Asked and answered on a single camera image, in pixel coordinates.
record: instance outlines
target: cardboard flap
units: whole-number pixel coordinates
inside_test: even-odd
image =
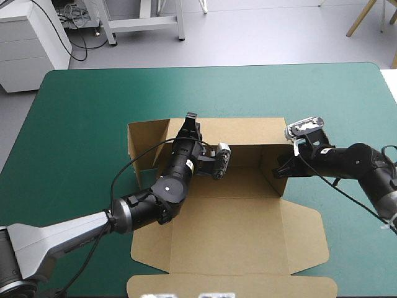
[[[198,118],[203,140],[211,145],[290,144],[283,134],[284,118]],[[170,119],[166,138],[175,137],[184,119]]]
[[[329,278],[305,276],[170,274],[133,276],[127,283],[127,292],[129,298],[160,293],[198,298],[203,292],[233,292],[237,298],[335,298],[337,286]]]
[[[329,250],[321,214],[280,200],[290,274],[326,263]]]
[[[151,224],[134,231],[131,257],[135,261],[169,271],[173,222]]]
[[[148,148],[161,142],[166,135],[169,120],[154,120],[134,122],[128,125],[128,154],[134,159]],[[136,178],[141,187],[140,171],[153,168],[154,158],[158,148],[152,150],[134,162]]]

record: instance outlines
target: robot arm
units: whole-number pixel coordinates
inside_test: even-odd
[[[132,232],[155,221],[170,222],[179,213],[194,174],[221,179],[228,167],[229,146],[220,143],[206,156],[195,119],[196,114],[187,114],[172,144],[172,157],[155,184],[114,200],[112,211],[48,227],[20,223],[0,227],[0,298],[33,297],[37,283],[48,281],[58,258],[103,234]]]
[[[287,126],[285,136],[293,141],[293,153],[280,156],[280,167],[274,170],[275,177],[319,174],[336,178],[334,185],[340,179],[355,179],[377,214],[390,220],[397,214],[397,175],[396,165],[385,155],[388,146],[381,152],[363,143],[336,148],[330,144],[323,126],[324,121],[320,117],[310,117]]]

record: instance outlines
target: cardboard box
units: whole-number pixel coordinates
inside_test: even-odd
[[[184,119],[128,126],[128,150],[139,152],[175,137]],[[195,176],[181,213],[169,224],[135,231],[132,258],[169,274],[133,276],[128,296],[173,293],[197,298],[204,292],[248,297],[329,297],[329,278],[291,276],[327,262],[319,212],[281,199],[286,179],[275,179],[277,157],[292,150],[281,118],[197,119],[203,139],[228,143],[232,154],[222,180]],[[140,171],[161,165],[171,144],[134,164]]]

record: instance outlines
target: green table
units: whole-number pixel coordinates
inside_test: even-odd
[[[48,225],[108,206],[110,182],[129,160],[127,124],[187,111],[287,122],[320,115],[339,147],[397,143],[396,104],[369,63],[53,71],[0,175],[0,225]],[[339,185],[369,205],[357,182]],[[129,169],[117,193],[135,190]],[[318,178],[290,179],[284,198],[323,215],[331,258],[301,275],[333,278],[340,296],[397,292],[397,239],[380,222]],[[105,237],[69,294],[123,296],[130,276],[156,272],[130,259],[130,243]],[[88,249],[59,260],[49,286],[63,286]]]

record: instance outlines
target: white zip tie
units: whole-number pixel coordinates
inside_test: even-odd
[[[395,215],[392,216],[392,218],[387,222],[387,224],[382,225],[380,228],[382,230],[386,229],[386,228],[390,228],[393,227],[395,228],[395,224],[394,224],[394,220],[397,219],[397,213],[395,213]]]

